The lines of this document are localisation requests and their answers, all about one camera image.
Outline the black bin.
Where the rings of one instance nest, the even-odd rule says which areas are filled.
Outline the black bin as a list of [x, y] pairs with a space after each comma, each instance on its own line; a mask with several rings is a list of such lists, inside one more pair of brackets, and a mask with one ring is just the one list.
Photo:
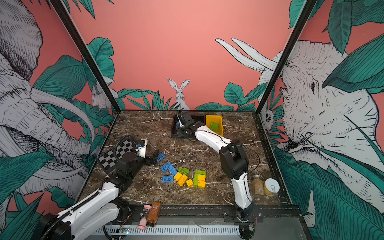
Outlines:
[[206, 119], [204, 115], [191, 115], [192, 119], [197, 122], [202, 122], [204, 125], [206, 124]]
[[177, 115], [174, 115], [174, 117], [173, 117], [171, 137], [172, 138], [183, 138], [183, 139], [187, 139], [189, 137], [187, 134], [182, 132]]

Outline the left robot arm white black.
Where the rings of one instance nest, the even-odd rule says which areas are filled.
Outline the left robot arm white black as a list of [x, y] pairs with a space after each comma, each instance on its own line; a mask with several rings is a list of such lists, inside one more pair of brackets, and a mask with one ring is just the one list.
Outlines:
[[132, 185], [141, 168], [155, 165], [159, 152], [142, 157], [127, 152], [118, 160], [112, 175], [100, 187], [72, 207], [42, 217], [32, 235], [33, 240], [84, 240], [106, 224], [125, 223], [132, 216], [130, 204], [120, 196]]

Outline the yellow storage bin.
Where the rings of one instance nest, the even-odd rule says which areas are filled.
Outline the yellow storage bin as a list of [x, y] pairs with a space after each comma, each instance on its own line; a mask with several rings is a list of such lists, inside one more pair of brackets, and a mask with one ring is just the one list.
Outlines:
[[212, 130], [214, 133], [223, 136], [224, 127], [223, 127], [223, 118], [222, 116], [217, 115], [206, 115], [205, 116], [206, 126]]

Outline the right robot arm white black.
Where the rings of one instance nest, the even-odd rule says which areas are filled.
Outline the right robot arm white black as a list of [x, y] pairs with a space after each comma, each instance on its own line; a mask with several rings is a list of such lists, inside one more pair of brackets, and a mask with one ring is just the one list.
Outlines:
[[234, 188], [235, 206], [242, 211], [249, 208], [253, 199], [248, 184], [249, 158], [243, 145], [218, 135], [201, 122], [190, 127], [176, 124], [176, 129], [188, 138], [205, 143], [220, 155], [222, 170]]

